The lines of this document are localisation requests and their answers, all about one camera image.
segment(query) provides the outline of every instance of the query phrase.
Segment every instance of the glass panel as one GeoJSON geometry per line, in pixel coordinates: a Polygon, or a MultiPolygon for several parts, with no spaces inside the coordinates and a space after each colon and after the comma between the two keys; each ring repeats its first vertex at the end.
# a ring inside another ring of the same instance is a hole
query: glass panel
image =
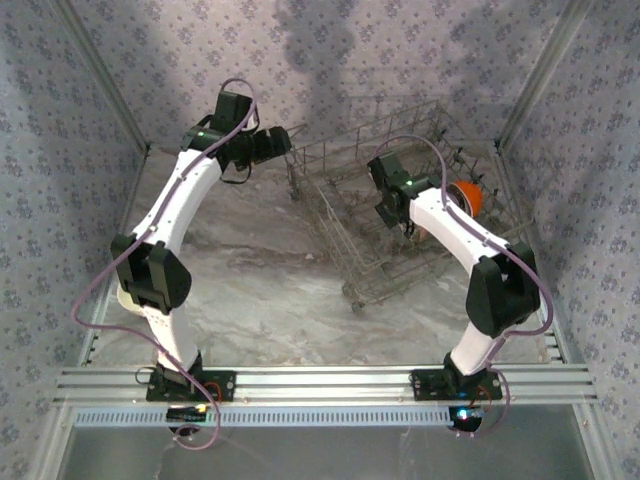
{"type": "Polygon", "coordinates": [[[162,428],[77,429],[60,480],[590,479],[570,406],[514,407],[483,438],[444,428],[235,428],[205,452],[162,428]]]}

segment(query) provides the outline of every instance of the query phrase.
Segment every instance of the mounting plate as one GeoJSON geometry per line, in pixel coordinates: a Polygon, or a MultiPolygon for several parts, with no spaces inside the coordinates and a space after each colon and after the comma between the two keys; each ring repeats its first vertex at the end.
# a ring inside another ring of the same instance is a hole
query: mounting plate
{"type": "MultiPolygon", "coordinates": [[[[217,402],[232,402],[236,388],[236,372],[233,370],[204,370],[198,381],[211,393],[217,402]]],[[[194,388],[167,381],[158,370],[149,377],[147,402],[206,402],[205,396],[194,388]]]]}
{"type": "Polygon", "coordinates": [[[491,397],[491,400],[502,399],[502,389],[500,379],[493,372],[486,372],[478,382],[452,391],[445,370],[443,369],[421,369],[413,370],[409,375],[411,386],[413,387],[413,398],[415,401],[434,400],[483,400],[480,387],[482,387],[491,397]]]}

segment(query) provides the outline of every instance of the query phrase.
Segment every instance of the metal wire basket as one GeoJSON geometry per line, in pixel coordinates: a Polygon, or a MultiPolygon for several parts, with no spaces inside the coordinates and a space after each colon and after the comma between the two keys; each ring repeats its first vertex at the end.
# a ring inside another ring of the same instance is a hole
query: metal wire basket
{"type": "MultiPolygon", "coordinates": [[[[435,275],[453,259],[433,237],[407,237],[388,229],[375,211],[380,195],[366,164],[379,144],[394,136],[422,135],[440,149],[449,181],[471,181],[482,189],[484,205],[476,220],[496,235],[514,240],[528,225],[510,208],[495,160],[463,134],[438,101],[387,115],[329,140],[294,148],[287,156],[291,195],[306,214],[344,279],[343,293],[358,312],[435,275]],[[447,140],[455,131],[457,140],[447,140]]],[[[414,140],[389,144],[412,175],[440,176],[435,154],[414,140]]]]}

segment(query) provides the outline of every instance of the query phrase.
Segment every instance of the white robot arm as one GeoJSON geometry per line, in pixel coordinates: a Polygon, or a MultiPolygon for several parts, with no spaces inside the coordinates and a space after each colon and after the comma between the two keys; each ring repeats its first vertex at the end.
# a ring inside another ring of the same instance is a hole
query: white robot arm
{"type": "MultiPolygon", "coordinates": [[[[133,229],[133,235],[137,237],[149,229],[160,206],[170,194],[171,186],[175,183],[176,178],[200,153],[200,151],[193,149],[180,152],[173,173],[162,193],[149,214],[133,229]]],[[[200,203],[221,176],[222,169],[215,157],[205,158],[200,162],[180,184],[180,188],[176,190],[167,210],[162,215],[157,229],[147,238],[146,243],[157,245],[162,242],[164,248],[178,257],[184,235],[200,203]]],[[[132,295],[123,289],[122,284],[118,285],[117,297],[124,308],[147,319],[156,340],[187,370],[194,364],[198,357],[198,348],[185,318],[184,305],[163,313],[152,304],[135,303],[132,295]]],[[[162,353],[158,357],[158,362],[165,368],[175,370],[175,366],[162,353]]]]}
{"type": "Polygon", "coordinates": [[[540,307],[539,290],[533,279],[490,245],[508,250],[535,271],[533,251],[524,243],[511,246],[483,228],[460,208],[460,199],[455,196],[448,196],[450,201],[445,208],[440,179],[411,177],[393,151],[376,157],[368,167],[382,194],[376,210],[387,226],[413,224],[423,228],[453,254],[469,275],[466,310],[470,322],[460,342],[445,358],[445,369],[451,370],[453,381],[458,383],[479,378],[487,361],[502,345],[503,334],[540,307]],[[458,220],[447,208],[453,209],[458,220]]]}
{"type": "MultiPolygon", "coordinates": [[[[117,258],[136,238],[151,229],[144,243],[117,267],[118,301],[127,310],[147,319],[158,343],[189,373],[197,374],[202,368],[202,359],[184,310],[191,275],[178,259],[187,228],[209,189],[231,163],[237,170],[248,170],[250,174],[252,165],[291,149],[289,136],[282,127],[256,131],[259,126],[256,112],[236,137],[194,163],[249,114],[250,104],[248,97],[226,91],[220,93],[216,112],[203,118],[185,135],[171,177],[149,213],[130,235],[116,235],[111,244],[112,255],[117,258]]],[[[164,379],[187,385],[186,379],[162,352],[157,370],[164,379]]]]}

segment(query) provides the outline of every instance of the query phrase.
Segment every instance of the wall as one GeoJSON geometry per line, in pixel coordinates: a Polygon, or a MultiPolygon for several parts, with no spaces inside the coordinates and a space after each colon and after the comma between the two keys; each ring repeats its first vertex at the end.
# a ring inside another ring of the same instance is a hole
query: wall
{"type": "Polygon", "coordinates": [[[640,5],[596,3],[508,157],[567,336],[640,478],[640,5]]]}
{"type": "Polygon", "coordinates": [[[0,3],[0,478],[23,478],[45,393],[77,361],[73,298],[104,266],[140,154],[57,19],[0,3]]]}
{"type": "Polygon", "coordinates": [[[230,76],[255,84],[265,123],[308,122],[307,138],[436,95],[494,138],[565,0],[73,3],[145,137],[175,144],[230,76]]]}

